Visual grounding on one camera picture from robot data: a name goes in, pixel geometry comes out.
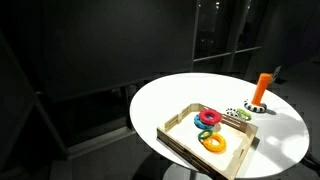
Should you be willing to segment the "wooden slatted tray box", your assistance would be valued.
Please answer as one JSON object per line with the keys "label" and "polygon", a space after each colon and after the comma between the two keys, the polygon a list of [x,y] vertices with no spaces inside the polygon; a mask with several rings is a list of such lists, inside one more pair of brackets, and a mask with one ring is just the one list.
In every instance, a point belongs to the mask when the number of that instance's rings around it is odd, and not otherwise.
{"label": "wooden slatted tray box", "polygon": [[258,127],[194,103],[157,127],[157,138],[183,162],[216,180],[234,180]]}

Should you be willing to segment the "round white table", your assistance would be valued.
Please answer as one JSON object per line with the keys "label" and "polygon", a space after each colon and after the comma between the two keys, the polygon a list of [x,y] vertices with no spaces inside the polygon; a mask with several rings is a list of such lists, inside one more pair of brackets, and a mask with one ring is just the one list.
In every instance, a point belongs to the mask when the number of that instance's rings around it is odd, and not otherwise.
{"label": "round white table", "polygon": [[307,126],[286,101],[266,90],[265,113],[244,107],[256,86],[241,79],[209,74],[181,73],[158,78],[133,97],[130,118],[137,134],[152,149],[171,160],[163,180],[216,180],[183,162],[157,138],[157,127],[190,104],[199,103],[258,127],[255,138],[234,180],[256,180],[279,174],[298,164],[309,148]]}

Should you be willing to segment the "orange stacking post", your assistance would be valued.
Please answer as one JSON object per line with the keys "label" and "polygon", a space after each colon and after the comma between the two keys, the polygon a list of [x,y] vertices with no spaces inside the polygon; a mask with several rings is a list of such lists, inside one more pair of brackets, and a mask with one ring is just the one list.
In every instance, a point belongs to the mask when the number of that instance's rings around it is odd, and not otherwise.
{"label": "orange stacking post", "polygon": [[256,90],[253,96],[251,103],[253,105],[260,105],[262,97],[266,88],[269,85],[272,76],[269,73],[261,73],[258,79],[258,83],[256,85]]}

